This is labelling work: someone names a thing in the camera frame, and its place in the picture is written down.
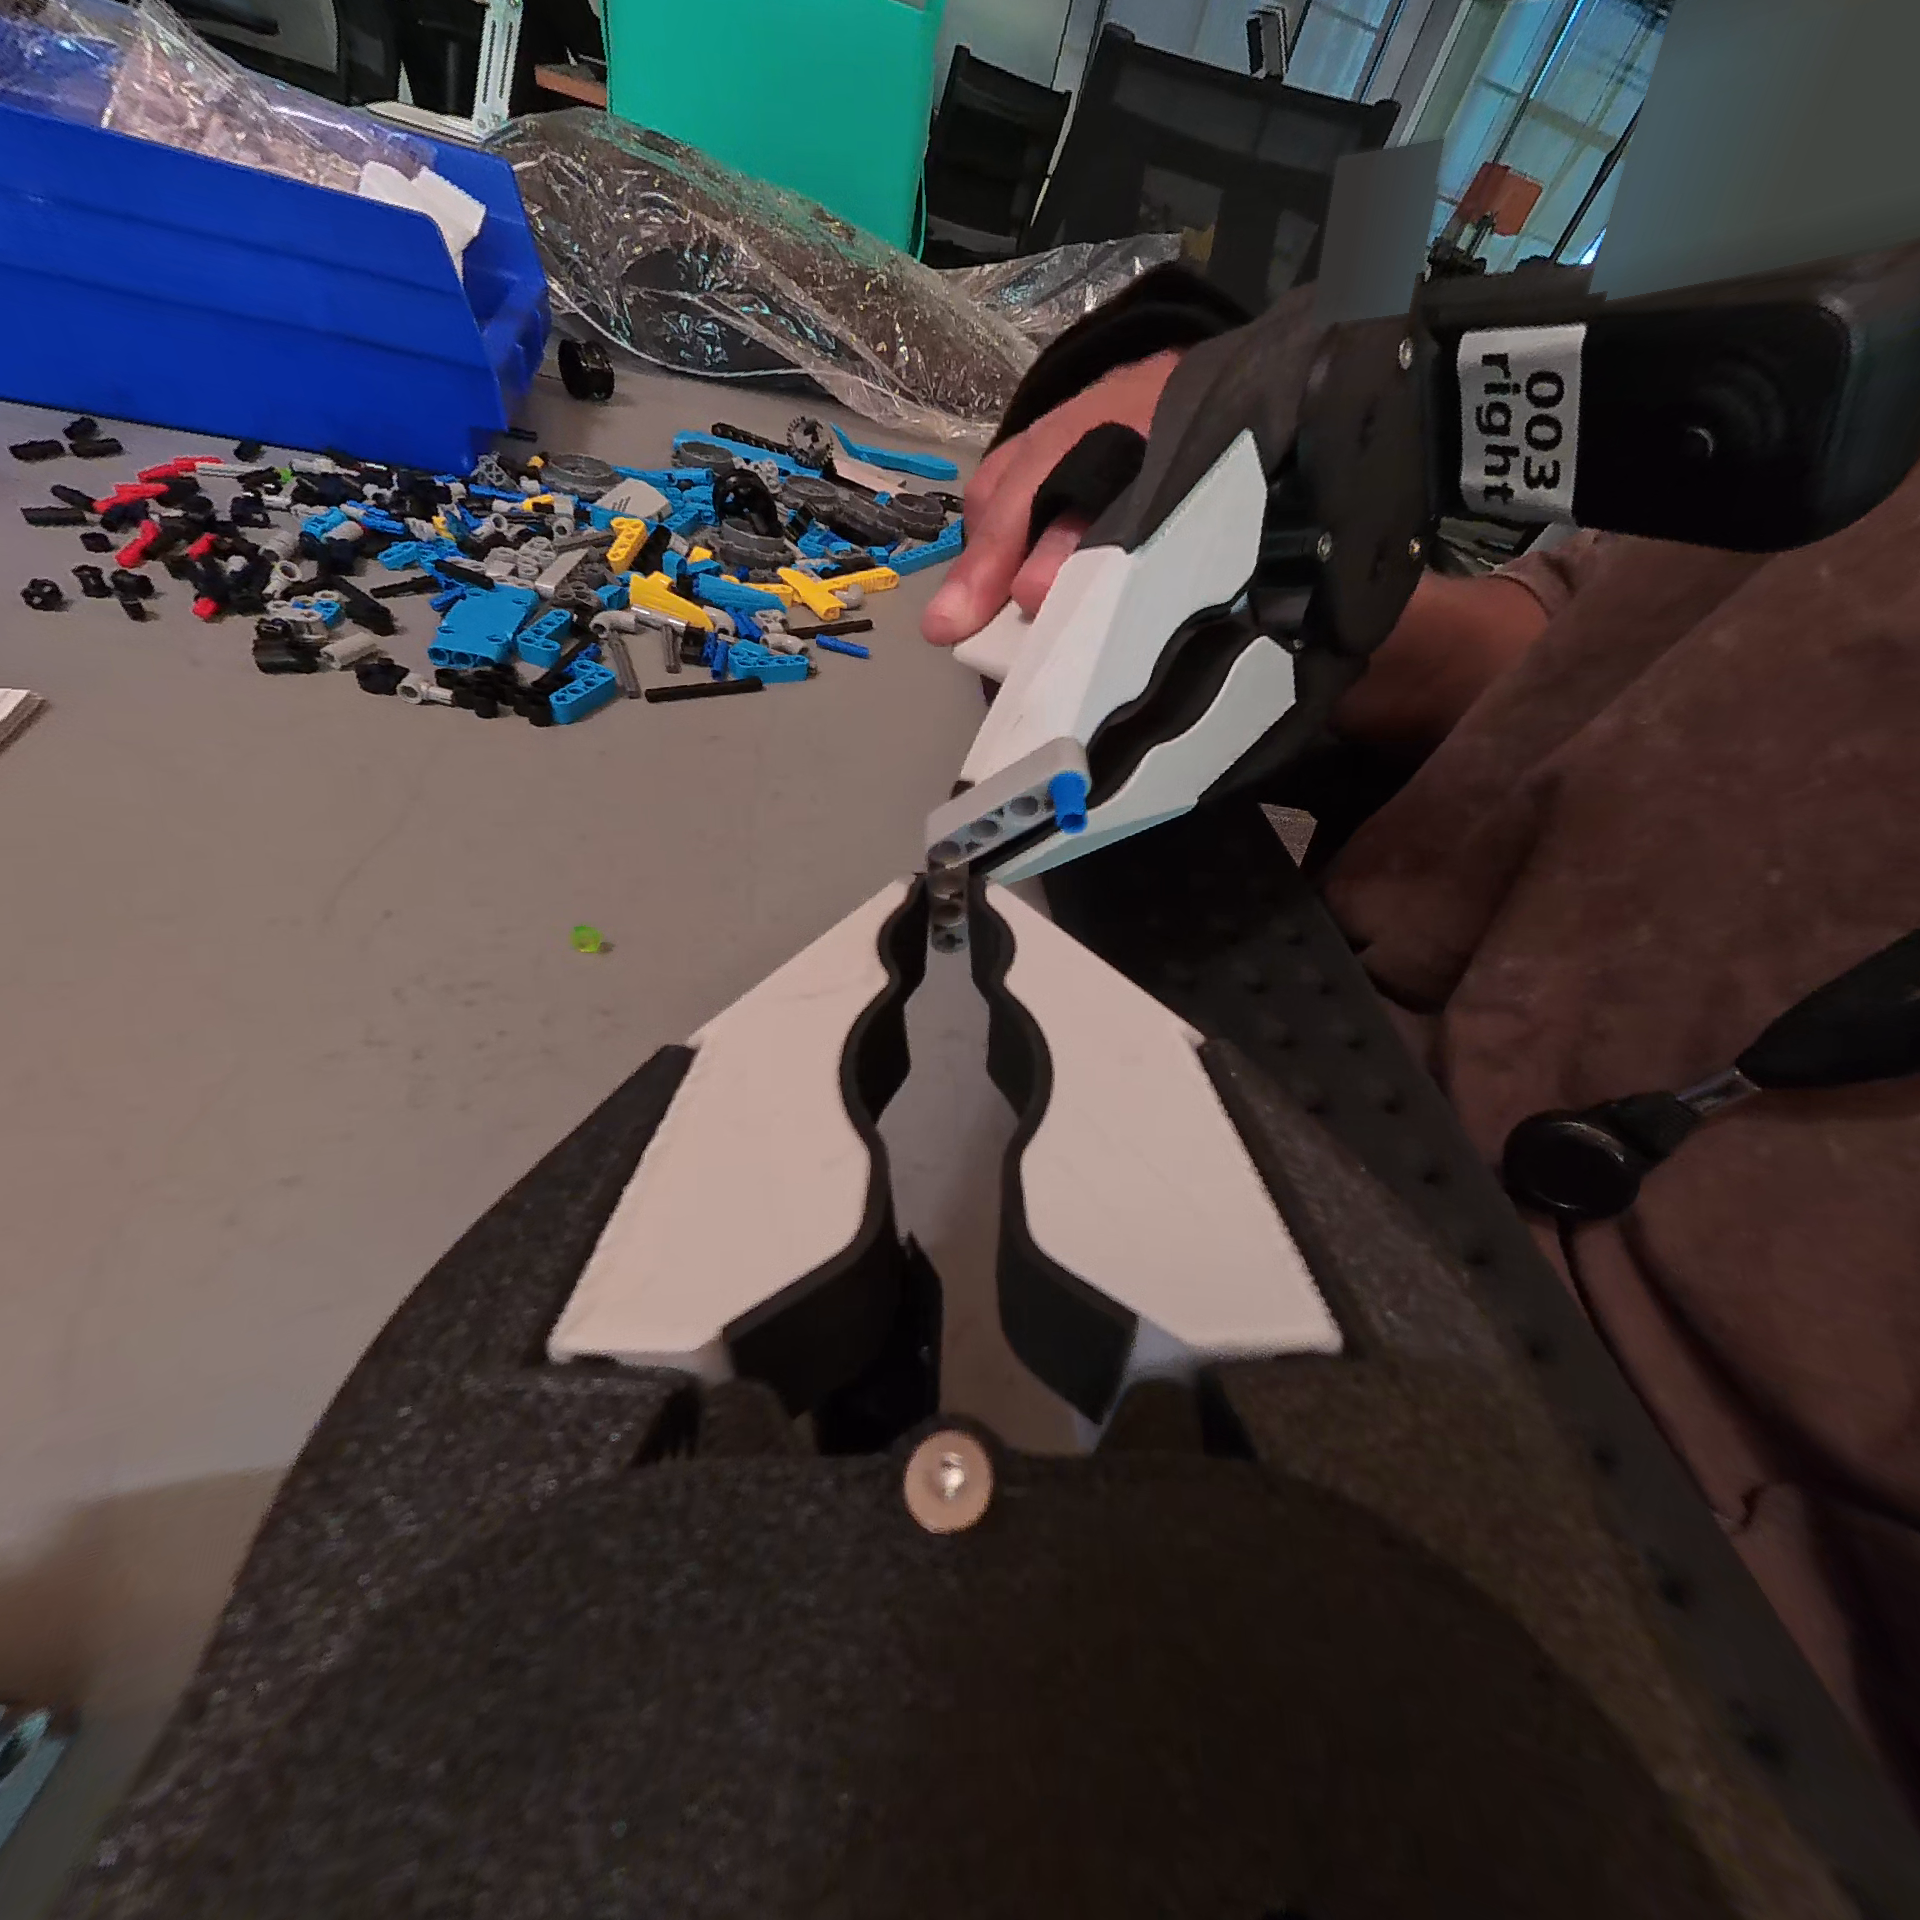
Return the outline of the grey angled beam piece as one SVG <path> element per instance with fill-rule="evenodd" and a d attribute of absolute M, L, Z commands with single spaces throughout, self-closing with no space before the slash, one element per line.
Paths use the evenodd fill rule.
<path fill-rule="evenodd" d="M 975 785 L 964 785 L 926 826 L 928 945 L 937 954 L 969 946 L 969 887 L 974 873 L 1041 841 L 1071 840 L 1048 818 L 1046 783 L 1063 768 L 1087 775 L 1087 752 L 1057 736 Z"/>

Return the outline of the blue plastic bin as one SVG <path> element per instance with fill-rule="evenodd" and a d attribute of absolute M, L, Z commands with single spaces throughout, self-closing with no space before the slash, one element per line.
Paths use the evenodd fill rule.
<path fill-rule="evenodd" d="M 419 211 L 1 111 L 1 396 L 465 474 L 553 316 L 512 168 L 432 144 L 486 218 Z"/>

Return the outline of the clear plastic bag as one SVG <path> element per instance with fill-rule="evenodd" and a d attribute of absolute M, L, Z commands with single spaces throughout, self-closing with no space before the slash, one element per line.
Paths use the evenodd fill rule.
<path fill-rule="evenodd" d="M 910 438 L 981 443 L 1040 351 L 1179 259 L 1167 233 L 932 270 L 811 199 L 606 113 L 510 122 L 558 324 L 664 374 L 807 382 Z"/>

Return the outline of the black mesh chair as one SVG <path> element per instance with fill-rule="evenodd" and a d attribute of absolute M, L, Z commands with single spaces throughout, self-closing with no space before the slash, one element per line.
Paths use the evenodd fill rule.
<path fill-rule="evenodd" d="M 1249 79 L 1105 26 L 1024 251 L 1172 233 L 1214 289 L 1260 311 L 1318 275 L 1336 166 L 1383 150 L 1399 118 L 1392 100 Z"/>

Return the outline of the person's right hand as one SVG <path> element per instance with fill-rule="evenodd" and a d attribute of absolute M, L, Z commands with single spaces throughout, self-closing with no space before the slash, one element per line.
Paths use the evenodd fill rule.
<path fill-rule="evenodd" d="M 997 447 L 967 484 L 967 545 L 920 620 L 920 635 L 952 648 L 982 632 L 1003 608 L 1033 618 L 1087 522 L 1057 514 L 1030 532 L 1033 504 L 1060 459 L 1102 426 L 1150 433 L 1160 393 L 1184 352 L 1156 352 L 1105 374 L 1040 420 Z"/>

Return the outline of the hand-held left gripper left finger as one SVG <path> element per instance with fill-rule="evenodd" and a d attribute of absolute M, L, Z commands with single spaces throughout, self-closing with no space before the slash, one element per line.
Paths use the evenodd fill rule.
<path fill-rule="evenodd" d="M 792 1415 L 873 1369 L 905 1283 L 879 1119 L 926 960 L 924 878 L 891 880 L 655 1057 L 678 1082 L 550 1363 L 748 1379 Z"/>

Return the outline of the teal plastic folder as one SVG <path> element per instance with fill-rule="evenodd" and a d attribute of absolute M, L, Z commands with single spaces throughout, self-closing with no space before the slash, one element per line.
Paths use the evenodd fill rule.
<path fill-rule="evenodd" d="M 942 26 L 942 2 L 606 2 L 607 107 L 908 249 Z"/>

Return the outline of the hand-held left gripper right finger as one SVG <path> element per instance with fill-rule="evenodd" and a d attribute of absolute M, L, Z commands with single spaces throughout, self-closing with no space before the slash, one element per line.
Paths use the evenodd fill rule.
<path fill-rule="evenodd" d="M 1340 1355 L 1342 1331 L 1203 1036 L 995 882 L 972 896 L 999 1178 L 999 1327 L 1080 1419 L 1143 1382 Z"/>

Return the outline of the clear bags in bin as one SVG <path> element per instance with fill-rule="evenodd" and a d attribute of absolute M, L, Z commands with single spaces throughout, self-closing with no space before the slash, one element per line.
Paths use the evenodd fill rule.
<path fill-rule="evenodd" d="M 5 6 L 5 105 L 420 212 L 463 272 L 486 225 L 423 140 L 257 75 L 167 6 Z"/>

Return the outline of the black perforated foam mat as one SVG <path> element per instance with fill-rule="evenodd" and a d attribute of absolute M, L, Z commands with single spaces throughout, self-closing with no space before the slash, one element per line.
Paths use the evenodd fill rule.
<path fill-rule="evenodd" d="M 1255 802 L 1187 816 L 1040 882 L 1055 924 L 1227 1043 L 1459 1260 L 1595 1475 L 1734 1760 L 1857 1915 L 1918 1915 L 1915 1830 L 1744 1570 L 1684 1463 L 1417 1065 Z"/>

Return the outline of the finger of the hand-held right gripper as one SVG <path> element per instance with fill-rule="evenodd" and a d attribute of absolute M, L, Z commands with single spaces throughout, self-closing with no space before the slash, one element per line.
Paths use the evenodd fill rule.
<path fill-rule="evenodd" d="M 1003 674 L 957 778 L 985 785 L 1060 738 L 1087 750 L 1144 696 L 1175 634 L 1249 583 L 1263 504 L 1257 440 L 1239 433 L 1152 536 L 1080 547 L 1036 616 L 1006 607 L 961 642 L 957 662 Z"/>
<path fill-rule="evenodd" d="M 1295 702 L 1293 654 L 1267 635 L 1198 632 L 1140 702 L 1087 748 L 1087 826 L 1024 832 L 992 856 L 1000 882 L 1030 880 L 1187 816 Z"/>

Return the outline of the pile of small brick pieces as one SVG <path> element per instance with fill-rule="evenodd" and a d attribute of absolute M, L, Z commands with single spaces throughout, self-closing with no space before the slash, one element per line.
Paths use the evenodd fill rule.
<path fill-rule="evenodd" d="M 55 474 L 5 500 L 35 568 L 5 611 L 180 612 L 265 679 L 573 730 L 870 656 L 870 604 L 961 552 L 957 464 L 816 417 L 683 428 L 657 464 L 519 433 L 465 471 L 253 442 L 133 466 L 86 417 L 5 449 Z"/>

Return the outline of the brown shirt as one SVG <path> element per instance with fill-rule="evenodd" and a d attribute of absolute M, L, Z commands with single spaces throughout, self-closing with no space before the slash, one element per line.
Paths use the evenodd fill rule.
<path fill-rule="evenodd" d="M 1542 635 L 1324 894 L 1491 1160 L 1679 1092 L 1915 934 L 1915 267 L 1861 266 L 1861 516 L 1782 552 L 1580 531 Z M 1535 1227 L 1816 1678 L 1915 1769 L 1915 1072 L 1758 1092 L 1614 1220 Z"/>

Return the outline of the grey desk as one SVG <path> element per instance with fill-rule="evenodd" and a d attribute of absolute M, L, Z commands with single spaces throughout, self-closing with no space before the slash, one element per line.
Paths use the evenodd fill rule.
<path fill-rule="evenodd" d="M 163 1713 L 424 1268 L 918 864 L 981 710 L 944 577 L 801 689 L 565 730 L 5 611 L 5 1699 Z"/>

